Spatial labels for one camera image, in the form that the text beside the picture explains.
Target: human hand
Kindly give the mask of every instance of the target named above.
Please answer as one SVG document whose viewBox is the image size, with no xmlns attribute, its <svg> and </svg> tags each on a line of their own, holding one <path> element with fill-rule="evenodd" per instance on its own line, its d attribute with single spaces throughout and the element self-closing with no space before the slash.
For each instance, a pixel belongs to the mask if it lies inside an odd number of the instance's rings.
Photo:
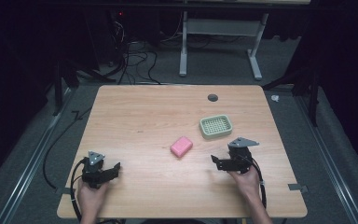
<svg viewBox="0 0 358 224">
<path fill-rule="evenodd" d="M 260 198 L 259 186 L 260 180 L 257 170 L 251 166 L 249 171 L 245 174 L 238 174 L 237 172 L 228 172 L 237 183 L 238 189 L 246 201 L 253 200 L 255 197 Z"/>
<path fill-rule="evenodd" d="M 104 196 L 109 182 L 101 184 L 99 189 L 90 188 L 88 183 L 78 180 L 77 200 L 82 213 L 80 223 L 96 223 L 97 216 L 103 207 Z"/>
<path fill-rule="evenodd" d="M 248 203 L 254 223 L 272 224 L 272 220 L 260 199 L 260 179 L 254 166 L 251 166 L 245 174 L 228 173 L 234 178 L 238 189 Z"/>
</svg>

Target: table surface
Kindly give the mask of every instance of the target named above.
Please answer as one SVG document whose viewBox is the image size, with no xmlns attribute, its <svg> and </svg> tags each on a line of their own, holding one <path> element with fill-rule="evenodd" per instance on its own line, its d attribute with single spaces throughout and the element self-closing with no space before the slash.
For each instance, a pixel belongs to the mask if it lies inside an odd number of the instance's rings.
<svg viewBox="0 0 358 224">
<path fill-rule="evenodd" d="M 209 94 L 218 100 L 209 101 Z M 228 116 L 232 134 L 205 140 L 200 120 L 216 115 Z M 193 147 L 178 159 L 170 146 L 181 136 Z M 266 182 L 269 215 L 304 217 L 306 205 L 299 190 L 288 188 L 296 178 L 259 86 L 102 86 L 73 168 L 89 150 L 106 156 L 104 169 L 121 162 L 100 217 L 248 217 L 234 180 L 211 160 L 229 159 L 227 144 L 239 136 L 260 143 L 249 149 Z M 58 215 L 76 217 L 69 195 Z"/>
</svg>

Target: wire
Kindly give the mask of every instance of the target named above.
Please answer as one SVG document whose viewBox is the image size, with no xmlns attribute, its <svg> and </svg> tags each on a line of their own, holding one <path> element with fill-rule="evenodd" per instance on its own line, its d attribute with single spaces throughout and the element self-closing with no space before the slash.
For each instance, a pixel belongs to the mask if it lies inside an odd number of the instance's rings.
<svg viewBox="0 0 358 224">
<path fill-rule="evenodd" d="M 240 154 L 235 154 L 238 157 L 241 157 L 242 159 L 246 160 L 247 162 L 249 162 L 250 164 L 252 164 L 254 166 L 254 168 L 257 171 L 258 174 L 258 179 L 260 181 L 260 190 L 261 190 L 261 202 L 263 203 L 264 207 L 267 208 L 267 195 L 266 195 L 266 187 L 264 186 L 264 179 L 263 176 L 261 175 L 261 170 L 260 167 L 257 164 L 257 161 L 255 159 L 252 159 L 252 161 L 249 161 L 248 158 L 240 155 Z"/>
<path fill-rule="evenodd" d="M 48 148 L 48 151 L 45 154 L 45 158 L 43 159 L 43 177 L 46 180 L 46 183 L 55 191 L 57 191 L 57 187 L 51 183 L 50 180 L 48 180 L 48 176 L 47 176 L 47 172 L 46 172 L 46 163 L 47 163 L 47 159 L 48 159 L 48 154 L 50 153 L 50 151 L 53 149 L 53 147 L 57 144 L 57 142 L 61 139 L 61 137 L 78 121 L 83 119 L 83 116 L 86 115 L 88 112 L 90 112 L 92 109 L 92 106 L 90 108 L 88 108 L 85 112 L 83 112 L 79 117 L 77 117 L 77 119 L 75 119 L 74 121 L 72 121 L 72 123 L 70 123 L 65 130 L 63 130 L 63 132 L 54 140 L 54 142 L 51 144 L 51 146 Z"/>
<path fill-rule="evenodd" d="M 76 170 L 79 167 L 80 164 L 84 164 L 86 158 L 84 158 L 83 160 L 79 161 L 77 163 L 77 165 L 74 168 L 74 171 L 72 172 L 72 177 L 71 177 L 71 201 L 72 201 L 72 206 L 74 207 L 76 216 L 77 216 L 77 220 L 80 222 L 81 221 L 81 214 L 80 214 L 80 210 L 77 206 L 76 203 L 76 197 L 75 197 L 75 190 L 74 190 L 74 183 L 75 183 L 75 174 L 76 174 Z"/>
</svg>

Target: metal bracket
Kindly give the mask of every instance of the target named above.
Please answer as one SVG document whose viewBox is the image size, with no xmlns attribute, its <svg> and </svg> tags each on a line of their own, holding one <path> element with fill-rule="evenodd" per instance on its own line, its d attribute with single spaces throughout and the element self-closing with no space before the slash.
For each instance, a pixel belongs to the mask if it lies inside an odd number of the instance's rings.
<svg viewBox="0 0 358 224">
<path fill-rule="evenodd" d="M 307 193 L 308 187 L 307 186 L 301 186 L 299 184 L 288 184 L 290 190 L 300 190 L 301 193 Z"/>
<path fill-rule="evenodd" d="M 89 164 L 91 165 L 97 164 L 99 161 L 103 160 L 104 157 L 105 156 L 103 154 L 89 151 Z"/>
</svg>

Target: soap dish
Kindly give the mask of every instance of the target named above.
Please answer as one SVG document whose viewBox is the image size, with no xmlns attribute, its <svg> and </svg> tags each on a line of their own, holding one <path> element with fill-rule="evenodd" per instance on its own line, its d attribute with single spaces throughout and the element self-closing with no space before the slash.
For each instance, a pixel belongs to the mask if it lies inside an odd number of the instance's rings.
<svg viewBox="0 0 358 224">
<path fill-rule="evenodd" d="M 202 137 L 212 139 L 231 134 L 232 124 L 226 115 L 218 115 L 200 120 Z"/>
</svg>

